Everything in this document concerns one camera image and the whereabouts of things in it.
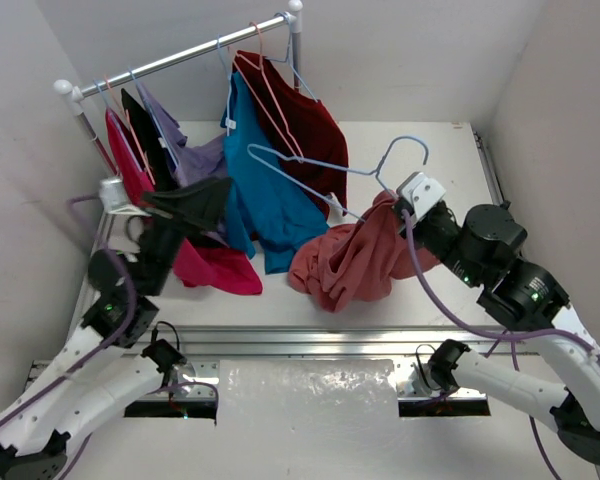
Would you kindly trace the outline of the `salmon pink t-shirt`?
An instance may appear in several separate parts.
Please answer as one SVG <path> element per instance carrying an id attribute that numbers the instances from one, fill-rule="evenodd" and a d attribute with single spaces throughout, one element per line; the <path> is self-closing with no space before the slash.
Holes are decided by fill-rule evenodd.
<path id="1" fill-rule="evenodd" d="M 289 285 L 322 309 L 338 313 L 353 301 L 382 300 L 395 280 L 414 277 L 395 204 L 393 196 L 382 191 L 361 220 L 334 226 L 303 245 L 289 268 Z"/>

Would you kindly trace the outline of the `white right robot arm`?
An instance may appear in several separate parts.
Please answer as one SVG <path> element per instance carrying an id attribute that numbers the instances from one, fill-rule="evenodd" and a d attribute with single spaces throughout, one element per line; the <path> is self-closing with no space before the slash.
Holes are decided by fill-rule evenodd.
<path id="1" fill-rule="evenodd" d="M 553 275 L 525 260 L 526 230 L 506 207 L 482 204 L 457 224 L 444 201 L 423 216 L 404 199 L 394 207 L 416 277 L 434 305 L 456 326 L 485 339 L 525 343 L 553 369 L 559 383 L 536 379 L 489 361 L 468 344 L 447 339 L 410 379 L 416 395 L 469 388 L 492 396 L 544 424 L 582 460 L 600 467 L 600 348 Z M 427 282 L 418 252 L 431 253 L 465 286 L 480 288 L 477 303 L 504 328 L 480 330 L 461 321 Z"/>

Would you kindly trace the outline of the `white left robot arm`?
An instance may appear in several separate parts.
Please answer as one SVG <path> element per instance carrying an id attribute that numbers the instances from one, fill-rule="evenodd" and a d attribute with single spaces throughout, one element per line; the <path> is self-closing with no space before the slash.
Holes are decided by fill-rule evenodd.
<path id="1" fill-rule="evenodd" d="M 178 398 L 199 385 L 194 367 L 166 339 L 152 339 L 129 362 L 125 353 L 158 313 L 158 296 L 185 239 L 216 229 L 229 197 L 229 178 L 209 177 L 185 188 L 129 199 L 121 179 L 101 182 L 96 199 L 106 213 L 145 217 L 139 250 L 125 254 L 98 240 L 88 281 L 96 301 L 60 352 L 0 413 L 0 479 L 63 479 L 91 434 L 136 400 L 167 392 Z M 121 363 L 109 380 L 110 365 Z"/>

